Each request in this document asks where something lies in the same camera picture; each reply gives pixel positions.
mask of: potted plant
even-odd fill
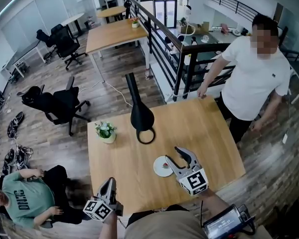
[[[105,143],[113,143],[115,141],[116,129],[117,128],[109,122],[101,121],[100,123],[95,123],[96,134],[99,136],[100,140]]]
[[[130,20],[132,21],[132,28],[138,28],[139,27],[139,17],[135,17],[135,18],[130,18]]]

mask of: man's hand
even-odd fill
[[[44,177],[44,171],[42,169],[34,169],[33,175],[37,178]]]
[[[251,131],[260,131],[260,129],[263,127],[263,125],[264,124],[263,124],[262,120],[259,119],[253,124]]]
[[[205,98],[206,97],[206,91],[207,91],[207,86],[205,86],[204,83],[202,83],[199,87],[199,89],[197,90],[197,97],[198,98]]]
[[[62,215],[63,214],[63,210],[60,209],[59,206],[52,206],[49,208],[50,214],[51,215]]]

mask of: black hair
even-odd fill
[[[253,20],[254,25],[259,29],[270,30],[271,36],[278,37],[278,24],[273,19],[259,13]]]

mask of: white plate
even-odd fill
[[[170,167],[163,167],[164,163],[167,164],[165,156],[160,156],[154,161],[154,172],[160,177],[167,177],[173,173],[173,170]]]

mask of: man in white t-shirt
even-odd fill
[[[290,65],[278,48],[277,23],[264,15],[253,20],[253,35],[233,41],[213,63],[204,82],[197,90],[204,98],[209,84],[231,61],[237,65],[221,91],[217,105],[224,119],[231,118],[229,129],[236,143],[257,117],[272,93],[265,113],[255,121],[252,130],[260,130],[274,114],[289,87]]]

